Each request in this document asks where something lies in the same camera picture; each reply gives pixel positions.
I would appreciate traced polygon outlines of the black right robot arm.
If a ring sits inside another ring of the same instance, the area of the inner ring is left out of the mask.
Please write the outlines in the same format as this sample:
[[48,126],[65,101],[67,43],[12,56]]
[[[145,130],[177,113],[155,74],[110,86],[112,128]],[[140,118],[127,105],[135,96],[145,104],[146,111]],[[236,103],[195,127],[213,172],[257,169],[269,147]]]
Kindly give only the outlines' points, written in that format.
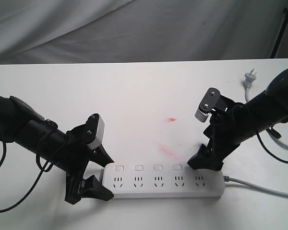
[[188,160],[194,170],[220,171],[223,160],[242,142],[279,123],[288,122],[288,69],[279,73],[261,92],[247,103],[238,103],[209,88],[199,103],[195,117],[209,126],[209,139]]

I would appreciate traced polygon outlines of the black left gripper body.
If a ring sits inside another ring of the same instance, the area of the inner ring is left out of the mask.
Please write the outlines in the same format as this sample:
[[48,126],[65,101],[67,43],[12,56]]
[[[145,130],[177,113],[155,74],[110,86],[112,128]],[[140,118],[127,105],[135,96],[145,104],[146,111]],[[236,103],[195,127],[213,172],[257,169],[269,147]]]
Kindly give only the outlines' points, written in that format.
[[68,141],[55,155],[60,157],[57,165],[64,168],[65,174],[65,201],[74,205],[82,198],[79,195],[80,184],[84,178],[84,172],[90,161],[91,149],[87,144],[96,134],[97,119],[92,114],[87,121],[66,132]]

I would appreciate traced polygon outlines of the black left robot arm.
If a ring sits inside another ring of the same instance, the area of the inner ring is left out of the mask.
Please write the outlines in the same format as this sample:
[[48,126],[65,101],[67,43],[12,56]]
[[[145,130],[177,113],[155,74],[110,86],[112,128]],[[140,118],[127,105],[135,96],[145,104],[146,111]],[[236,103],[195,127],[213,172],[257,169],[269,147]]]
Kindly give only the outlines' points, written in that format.
[[66,173],[65,201],[76,204],[82,198],[111,200],[113,193],[94,176],[83,178],[89,162],[102,167],[113,163],[102,139],[105,124],[99,114],[92,114],[87,121],[63,133],[58,125],[45,119],[21,99],[0,96],[0,141],[17,143],[36,155],[36,164],[45,159]]

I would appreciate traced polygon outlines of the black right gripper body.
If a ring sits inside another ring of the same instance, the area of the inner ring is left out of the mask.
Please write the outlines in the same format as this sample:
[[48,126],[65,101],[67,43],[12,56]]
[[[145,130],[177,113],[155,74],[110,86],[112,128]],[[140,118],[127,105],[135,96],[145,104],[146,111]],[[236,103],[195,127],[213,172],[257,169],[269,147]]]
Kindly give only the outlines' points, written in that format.
[[204,134],[212,143],[213,159],[222,163],[242,142],[252,137],[251,114],[243,103],[221,95]]

